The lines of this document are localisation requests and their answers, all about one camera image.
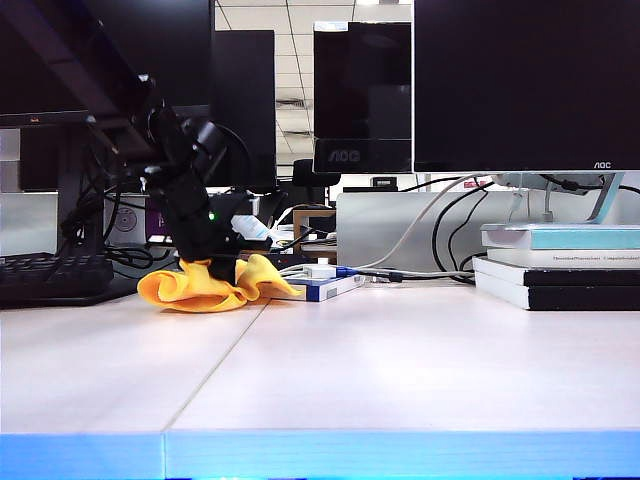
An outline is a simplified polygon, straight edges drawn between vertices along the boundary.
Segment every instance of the aoc logo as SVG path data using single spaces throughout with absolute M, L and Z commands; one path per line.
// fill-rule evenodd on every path
M 329 162 L 332 163 L 358 163 L 359 161 L 359 150 L 334 150 L 329 154 Z

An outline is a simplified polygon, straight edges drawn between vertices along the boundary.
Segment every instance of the light blue book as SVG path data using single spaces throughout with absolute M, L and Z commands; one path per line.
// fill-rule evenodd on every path
M 514 224 L 481 227 L 485 247 L 530 250 L 640 249 L 640 225 Z

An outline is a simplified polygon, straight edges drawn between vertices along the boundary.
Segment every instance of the book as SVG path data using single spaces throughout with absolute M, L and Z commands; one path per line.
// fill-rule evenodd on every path
M 311 280 L 307 278 L 287 278 L 287 283 L 304 295 L 293 296 L 277 293 L 273 299 L 301 300 L 307 302 L 323 302 L 354 288 L 364 285 L 364 276 L 353 275 L 344 278 L 329 278 L 326 280 Z
M 555 250 L 640 249 L 640 225 L 483 225 L 486 247 Z
M 487 258 L 531 268 L 640 269 L 640 250 L 489 248 Z
M 531 268 L 478 257 L 473 259 L 473 269 L 524 286 L 640 286 L 640 269 Z
M 476 288 L 526 310 L 640 310 L 640 286 L 525 286 L 477 272 Z

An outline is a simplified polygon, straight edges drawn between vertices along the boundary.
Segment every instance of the computer monitor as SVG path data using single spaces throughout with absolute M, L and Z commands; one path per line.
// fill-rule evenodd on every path
M 420 0 L 415 170 L 640 167 L 640 2 Z
M 411 24 L 316 23 L 316 172 L 411 172 Z
M 212 90 L 214 9 L 210 0 L 84 0 L 127 63 L 153 77 L 181 117 L 207 117 Z M 61 124 L 84 122 L 87 112 L 0 17 L 0 127 L 56 125 L 21 132 L 23 190 L 55 190 Z
M 209 186 L 271 191 L 276 186 L 274 32 L 218 31 L 214 48 L 211 120 L 233 130 L 250 158 L 239 142 L 227 142 L 228 154 Z

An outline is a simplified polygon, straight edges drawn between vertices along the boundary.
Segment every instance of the white desk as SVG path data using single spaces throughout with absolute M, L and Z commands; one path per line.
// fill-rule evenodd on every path
M 449 284 L 261 309 L 3 312 L 0 440 L 64 434 L 69 478 L 640 476 L 638 312 Z M 90 470 L 78 439 L 133 463 Z
M 0 312 L 0 476 L 162 478 L 162 432 L 264 306 L 188 315 L 131 296 Z

